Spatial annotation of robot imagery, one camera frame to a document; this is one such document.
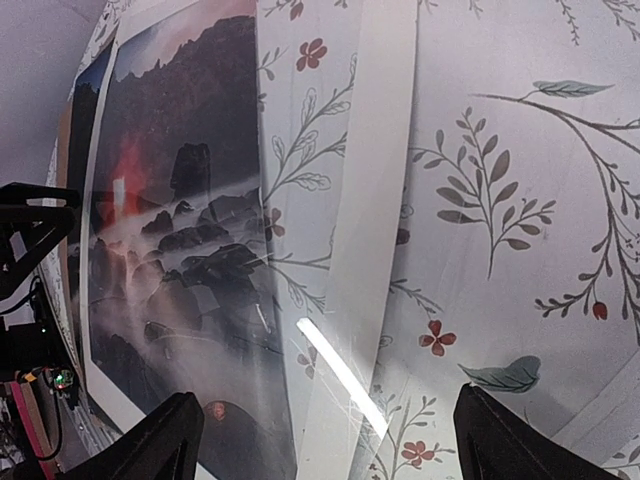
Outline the white picture frame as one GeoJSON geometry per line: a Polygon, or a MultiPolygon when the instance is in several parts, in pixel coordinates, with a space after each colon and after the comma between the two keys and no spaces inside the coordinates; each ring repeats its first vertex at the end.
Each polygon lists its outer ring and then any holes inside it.
{"type": "Polygon", "coordinates": [[[364,5],[302,479],[463,479],[479,387],[639,475],[639,5],[364,5]]]}

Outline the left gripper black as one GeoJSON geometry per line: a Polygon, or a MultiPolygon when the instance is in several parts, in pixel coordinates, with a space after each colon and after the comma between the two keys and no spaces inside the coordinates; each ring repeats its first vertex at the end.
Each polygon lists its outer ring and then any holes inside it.
{"type": "MultiPolygon", "coordinates": [[[[1,187],[1,299],[11,297],[38,264],[73,230],[81,199],[76,190],[10,183],[1,187]]],[[[39,275],[27,293],[1,311],[1,379],[65,366],[65,346],[39,275]],[[33,321],[6,326],[28,305],[33,321]]]]}

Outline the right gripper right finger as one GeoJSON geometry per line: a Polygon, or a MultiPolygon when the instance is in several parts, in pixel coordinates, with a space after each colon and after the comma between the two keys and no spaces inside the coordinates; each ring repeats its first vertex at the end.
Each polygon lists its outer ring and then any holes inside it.
{"type": "Polygon", "coordinates": [[[464,480],[614,477],[538,433],[479,387],[461,387],[453,420],[464,480]]]}

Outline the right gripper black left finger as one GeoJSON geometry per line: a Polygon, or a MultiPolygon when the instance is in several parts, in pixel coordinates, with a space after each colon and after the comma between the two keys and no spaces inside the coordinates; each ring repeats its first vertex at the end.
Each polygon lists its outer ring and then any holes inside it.
{"type": "Polygon", "coordinates": [[[204,413],[191,392],[175,393],[66,480],[193,479],[204,413]]]}

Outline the white mat with clear sheet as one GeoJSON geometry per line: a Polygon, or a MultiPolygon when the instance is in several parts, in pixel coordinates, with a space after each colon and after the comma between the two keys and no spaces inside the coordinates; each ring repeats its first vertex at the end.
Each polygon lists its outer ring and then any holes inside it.
{"type": "Polygon", "coordinates": [[[320,312],[295,215],[332,181],[297,82],[299,1],[139,1],[99,91],[75,302],[91,398],[121,431],[177,392],[204,416],[199,479],[294,479],[320,312]]]}

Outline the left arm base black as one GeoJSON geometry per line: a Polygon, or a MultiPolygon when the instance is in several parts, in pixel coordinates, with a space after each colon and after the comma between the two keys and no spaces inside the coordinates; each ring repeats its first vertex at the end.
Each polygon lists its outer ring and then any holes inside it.
{"type": "Polygon", "coordinates": [[[18,442],[36,479],[56,479],[86,459],[66,401],[47,384],[47,372],[26,383],[5,382],[6,428],[18,442]]]}

